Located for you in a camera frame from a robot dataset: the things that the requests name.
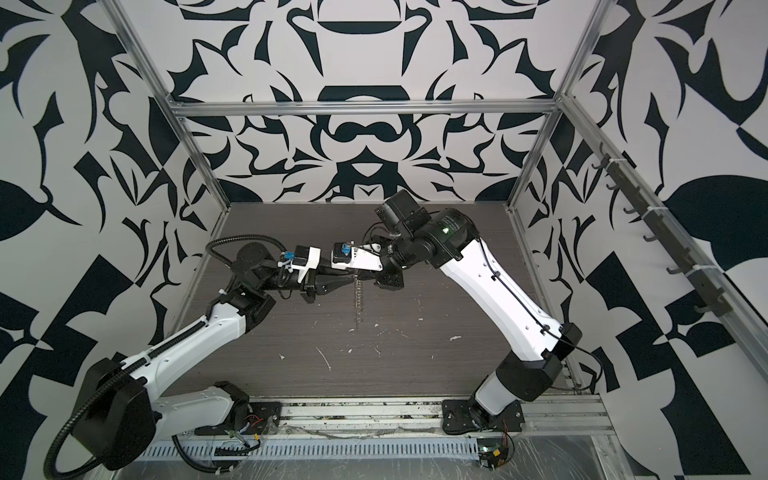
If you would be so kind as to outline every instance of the enclosure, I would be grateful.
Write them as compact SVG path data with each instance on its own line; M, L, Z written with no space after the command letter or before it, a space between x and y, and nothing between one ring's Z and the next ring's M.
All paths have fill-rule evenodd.
M0 0L2 477L43 478L91 366L205 314L229 278L207 242L327 252L407 190L472 218L590 354L490 472L498 435L440 429L510 351L458 284L418 265L278 298L168 390L282 404L231 478L764 478L766 22L760 0ZM58 465L90 457L69 438ZM170 440L88 474L169 477L213 478Z

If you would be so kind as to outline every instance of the aluminum frame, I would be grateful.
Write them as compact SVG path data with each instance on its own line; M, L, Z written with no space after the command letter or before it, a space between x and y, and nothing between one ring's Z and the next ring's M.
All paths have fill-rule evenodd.
M200 172L205 186L210 191L211 195L219 204L221 210L226 210L230 206L230 201L227 199L227 195L221 188L219 180L216 179L214 172L210 169L208 160L203 156L200 148L197 146L192 137L192 133L184 125L183 121L176 116L171 110L170 103L168 102L168 91L163 85L163 81L160 79L160 75L157 74L157 68L152 63L147 49L141 43L141 40L136 33L136 29L128 19L127 13L123 9L119 0L98 0L99 5L104 9L109 22L114 27L115 33L120 40L120 43L125 47L125 51L131 56L136 69L139 70L139 74L144 79L144 82L149 87L150 93L163 112L163 116L167 120L170 128L174 131L179 141L187 149L187 153L192 160L197 171Z
M594 46L598 43L600 38L600 31L603 28L603 24L608 17L608 13L611 11L611 7L616 4L617 0L598 0L592 8L592 13L589 17L587 26L584 27L584 31L581 33L581 37L578 41L578 46L574 50L571 61L565 69L565 75L563 81L560 83L557 92L554 94L554 100L556 108L550 113L545 121L544 125L536 135L531 150L528 152L528 156L523 161L523 169L518 176L517 181L512 186L512 191L509 192L509 198L507 199L507 205L513 207L518 200L528 182L531 180L533 171L538 166L538 162L541 161L541 154L544 151L544 147L549 142L555 127L557 127L560 121L561 112L558 100L563 94L570 94L576 81L581 76L581 72L584 70L584 65L587 63L587 59L592 55Z
M275 439L313 439L355 436L422 438L444 437L442 407L436 397L260 398L251 402L281 402L280 426ZM543 395L522 403L526 436L615 435L613 424L598 395ZM471 437L499 436L499 432L472 432Z
M549 113L550 98L519 100L403 100L403 101L264 101L170 103L178 117L227 115L337 115L337 114L455 114Z

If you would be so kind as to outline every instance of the black plastic housing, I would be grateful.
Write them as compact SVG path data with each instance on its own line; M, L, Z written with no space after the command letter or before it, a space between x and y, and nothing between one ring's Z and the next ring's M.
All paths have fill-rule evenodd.
M109 359L91 366L83 378L73 412L120 370L120 365ZM129 376L91 407L74 426L72 436L106 468L117 470L147 449L154 437L154 423L144 384Z
M412 239L415 232L430 219L424 207L413 200L407 190L400 190L376 208L384 226L390 233Z

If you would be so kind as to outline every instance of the dark wood table surface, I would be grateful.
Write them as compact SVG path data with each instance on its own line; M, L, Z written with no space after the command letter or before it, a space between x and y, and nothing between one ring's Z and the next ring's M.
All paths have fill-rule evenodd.
M473 219L502 266L535 299L503 204L427 206L430 211L444 207L458 208ZM234 204L221 235L261 233L289 250L297 244L319 247L327 257L334 242L361 240L378 220L374 208ZM219 250L234 258L242 245ZM208 262L184 325L204 313L229 276L222 263ZM505 338L472 298L438 270L419 264L405 272L405 283L403 290L392 292L364 282L358 325L352 285L318 296L311 305L297 293L289 300L275 293L277 304L261 325L197 364L166 395L205 389L221 380L252 396L472 393L509 352Z

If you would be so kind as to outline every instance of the black and white wallpaper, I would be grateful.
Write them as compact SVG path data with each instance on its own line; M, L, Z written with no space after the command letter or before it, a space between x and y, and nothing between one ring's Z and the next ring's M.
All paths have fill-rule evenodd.
M2 477L36 480L88 367L164 337L220 210L94 0L2 2L0 124Z
M231 201L507 200L543 114L191 118Z
M594 0L124 0L179 101L554 95Z
M765 2L620 0L577 100L765 317ZM763 478L768 385L561 120L517 206L638 478ZM582 378L598 364L575 353Z

